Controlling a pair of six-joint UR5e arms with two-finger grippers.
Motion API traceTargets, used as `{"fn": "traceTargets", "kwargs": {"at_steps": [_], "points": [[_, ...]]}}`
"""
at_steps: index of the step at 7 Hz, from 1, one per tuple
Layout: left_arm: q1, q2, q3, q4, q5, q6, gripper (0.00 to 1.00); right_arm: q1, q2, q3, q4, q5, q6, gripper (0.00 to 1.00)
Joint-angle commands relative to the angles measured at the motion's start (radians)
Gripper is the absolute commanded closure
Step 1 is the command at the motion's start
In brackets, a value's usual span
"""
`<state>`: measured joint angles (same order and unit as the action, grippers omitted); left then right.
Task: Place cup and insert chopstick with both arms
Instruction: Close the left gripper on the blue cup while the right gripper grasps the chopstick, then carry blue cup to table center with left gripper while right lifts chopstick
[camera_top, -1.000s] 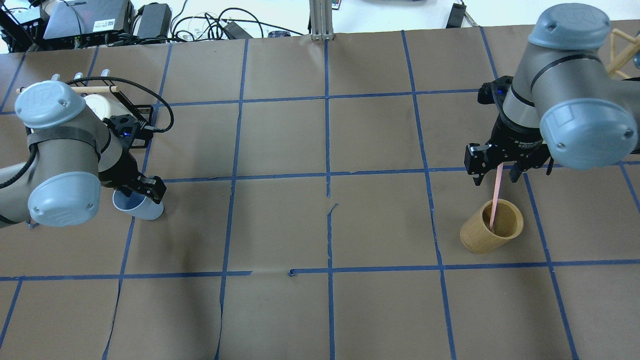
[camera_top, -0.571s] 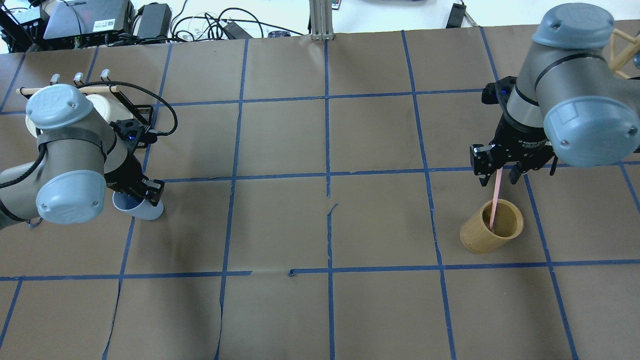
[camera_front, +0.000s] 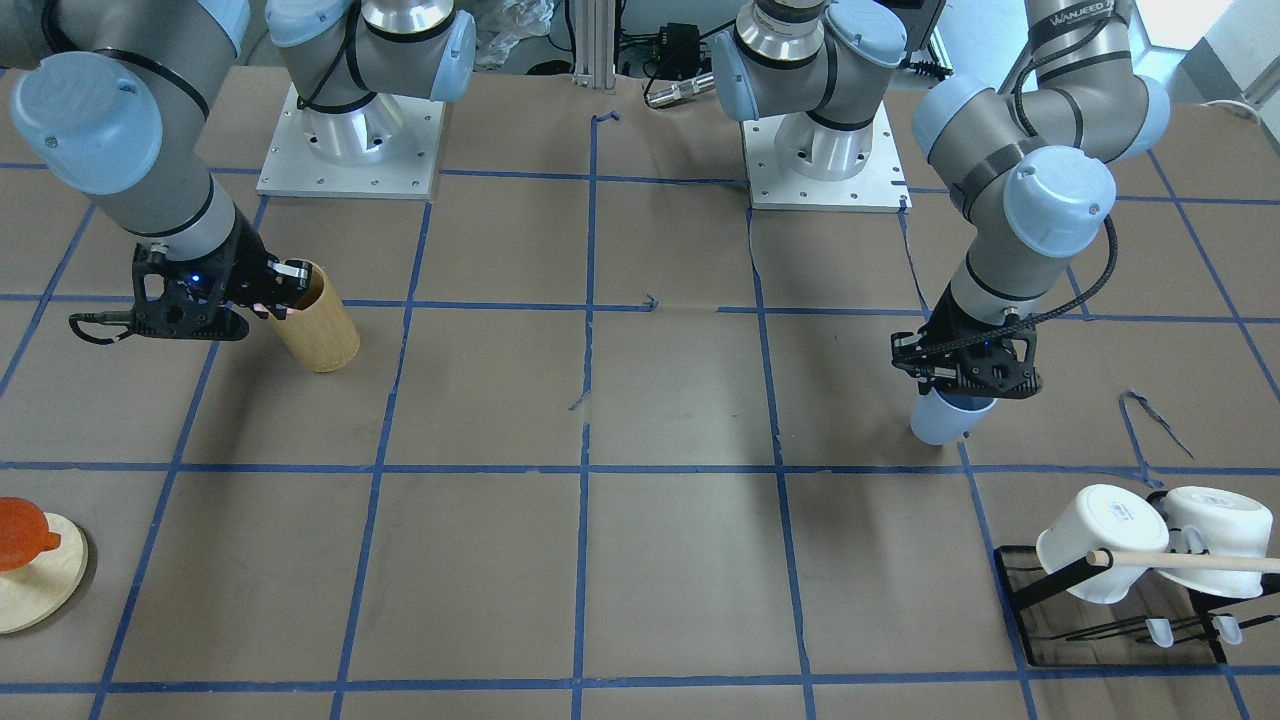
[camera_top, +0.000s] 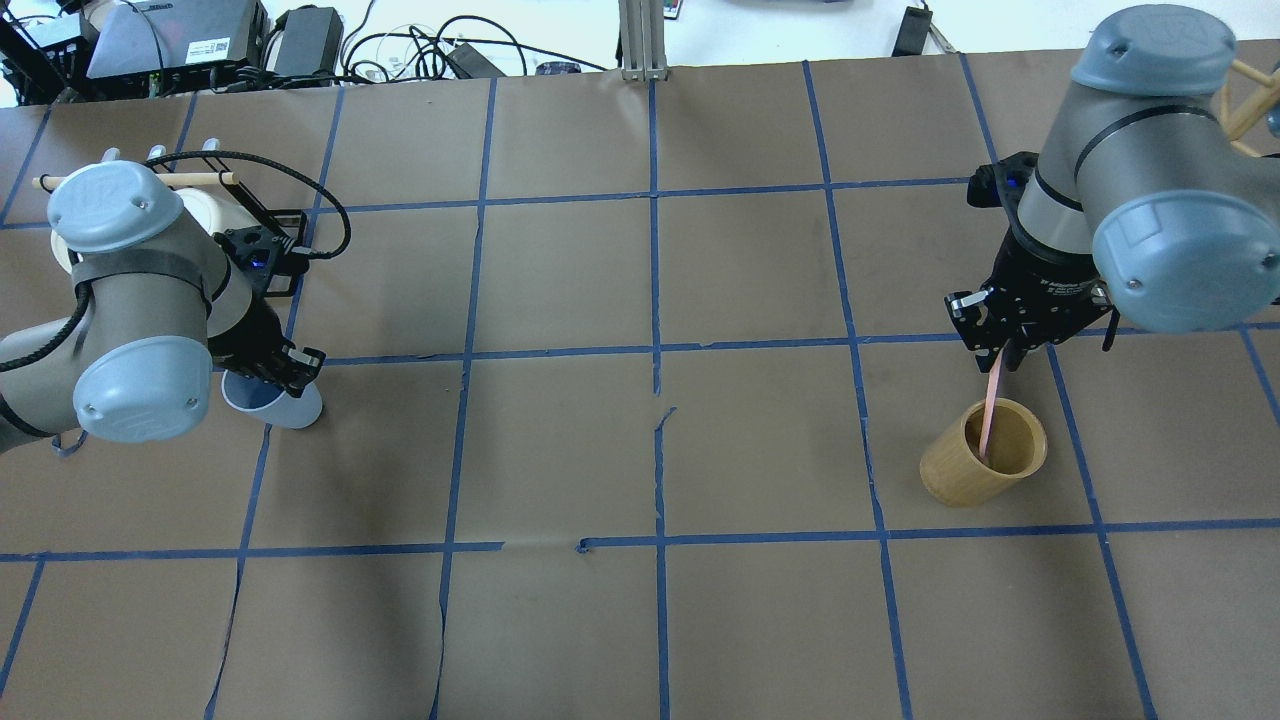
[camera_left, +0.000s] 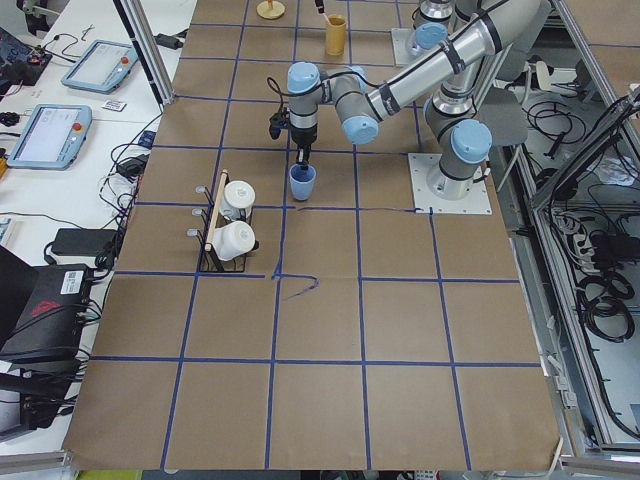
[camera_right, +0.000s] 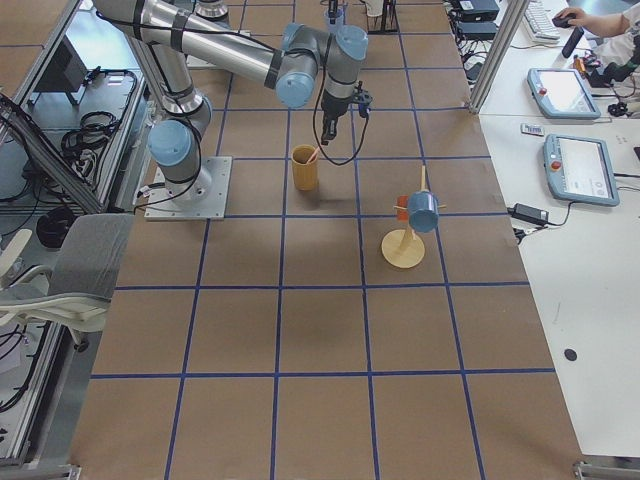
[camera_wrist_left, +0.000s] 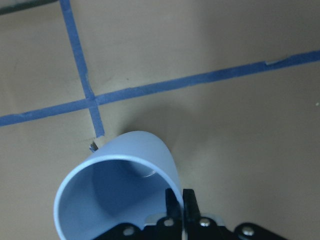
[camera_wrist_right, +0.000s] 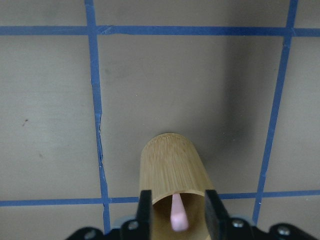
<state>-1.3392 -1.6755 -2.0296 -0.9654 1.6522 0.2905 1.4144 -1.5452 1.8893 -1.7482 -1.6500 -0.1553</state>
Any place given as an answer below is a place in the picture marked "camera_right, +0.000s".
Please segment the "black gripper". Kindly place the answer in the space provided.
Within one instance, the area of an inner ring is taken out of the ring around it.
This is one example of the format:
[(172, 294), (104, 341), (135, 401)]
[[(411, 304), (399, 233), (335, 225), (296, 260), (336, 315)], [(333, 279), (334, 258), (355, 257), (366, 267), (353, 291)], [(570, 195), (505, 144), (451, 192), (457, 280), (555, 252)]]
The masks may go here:
[(320, 143), (329, 145), (337, 136), (338, 119), (343, 116), (350, 105), (350, 97), (337, 97), (328, 89), (324, 89), (321, 98), (323, 112)]

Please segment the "person hand on mouse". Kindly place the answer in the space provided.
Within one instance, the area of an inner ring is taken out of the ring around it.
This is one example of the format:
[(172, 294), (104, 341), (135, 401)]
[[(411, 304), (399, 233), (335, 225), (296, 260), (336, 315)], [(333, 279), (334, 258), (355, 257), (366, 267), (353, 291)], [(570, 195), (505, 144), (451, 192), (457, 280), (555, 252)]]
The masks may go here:
[(552, 23), (558, 28), (571, 28), (583, 26), (590, 18), (581, 8), (567, 7), (559, 11), (552, 19)]

